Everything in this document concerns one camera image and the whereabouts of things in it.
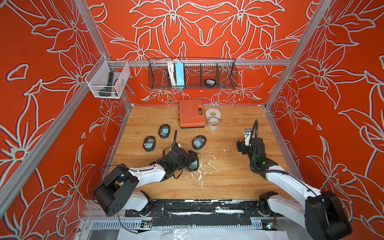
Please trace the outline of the black round zip pouch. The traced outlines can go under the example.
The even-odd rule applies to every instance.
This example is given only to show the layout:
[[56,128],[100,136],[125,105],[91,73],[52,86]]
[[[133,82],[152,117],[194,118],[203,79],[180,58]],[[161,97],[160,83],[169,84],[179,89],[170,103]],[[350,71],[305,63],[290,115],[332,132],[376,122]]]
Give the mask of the black round zip pouch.
[[152,152],[156,147],[156,139],[154,136],[148,136],[144,139],[143,149],[146,152]]

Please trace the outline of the green charger plug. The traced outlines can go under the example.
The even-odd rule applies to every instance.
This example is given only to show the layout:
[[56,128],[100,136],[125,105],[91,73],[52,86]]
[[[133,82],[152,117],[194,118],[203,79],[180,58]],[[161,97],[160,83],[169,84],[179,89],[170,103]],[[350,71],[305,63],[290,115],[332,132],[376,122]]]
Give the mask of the green charger plug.
[[199,168],[199,161],[194,161],[190,164],[190,169],[196,171]]

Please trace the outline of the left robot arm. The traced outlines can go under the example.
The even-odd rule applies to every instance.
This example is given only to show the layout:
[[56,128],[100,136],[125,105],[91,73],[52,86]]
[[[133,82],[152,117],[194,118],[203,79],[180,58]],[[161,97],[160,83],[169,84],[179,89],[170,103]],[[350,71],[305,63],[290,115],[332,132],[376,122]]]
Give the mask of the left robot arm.
[[177,145],[148,167],[128,168],[124,164],[117,165],[93,189],[93,195],[107,217],[112,217],[121,210],[148,212],[152,199],[145,191],[137,192],[137,188],[150,183],[160,183],[171,177],[177,179],[177,171],[193,172],[198,166],[197,153],[192,150],[185,151]]

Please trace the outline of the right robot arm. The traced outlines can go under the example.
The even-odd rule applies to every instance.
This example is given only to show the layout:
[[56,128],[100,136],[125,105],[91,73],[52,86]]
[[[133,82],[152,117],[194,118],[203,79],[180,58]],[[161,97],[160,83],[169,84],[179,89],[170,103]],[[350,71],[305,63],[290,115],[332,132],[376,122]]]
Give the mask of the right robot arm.
[[264,217],[283,215],[305,228],[314,240],[340,240],[353,232],[338,196],[331,191],[313,188],[284,171],[267,157],[263,139],[238,141],[237,150],[248,156],[253,173],[292,197],[285,199],[274,191],[260,195],[259,214]]

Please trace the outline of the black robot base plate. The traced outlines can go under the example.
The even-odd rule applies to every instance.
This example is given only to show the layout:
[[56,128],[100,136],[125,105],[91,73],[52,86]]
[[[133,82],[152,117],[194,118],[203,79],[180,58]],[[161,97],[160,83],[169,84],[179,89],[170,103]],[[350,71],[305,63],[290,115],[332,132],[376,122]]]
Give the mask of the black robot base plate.
[[228,227],[265,229],[279,214],[263,216],[258,200],[159,199],[147,214],[126,210],[125,217],[149,218],[154,227]]

